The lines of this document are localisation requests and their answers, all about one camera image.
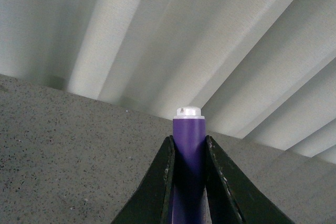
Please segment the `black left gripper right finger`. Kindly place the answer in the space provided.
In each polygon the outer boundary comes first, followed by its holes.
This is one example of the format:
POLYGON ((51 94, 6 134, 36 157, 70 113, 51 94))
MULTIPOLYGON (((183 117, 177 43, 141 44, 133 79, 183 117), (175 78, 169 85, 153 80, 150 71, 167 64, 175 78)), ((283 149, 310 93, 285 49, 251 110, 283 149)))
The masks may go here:
POLYGON ((205 165, 212 223, 293 223, 209 135, 205 165))

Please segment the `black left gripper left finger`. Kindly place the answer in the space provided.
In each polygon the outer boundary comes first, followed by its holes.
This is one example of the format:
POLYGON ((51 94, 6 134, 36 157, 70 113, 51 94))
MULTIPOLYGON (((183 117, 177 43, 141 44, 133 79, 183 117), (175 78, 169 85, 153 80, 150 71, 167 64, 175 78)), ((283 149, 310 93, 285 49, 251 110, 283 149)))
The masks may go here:
POLYGON ((112 223, 171 223, 174 165, 174 141, 168 136, 140 185, 112 223))

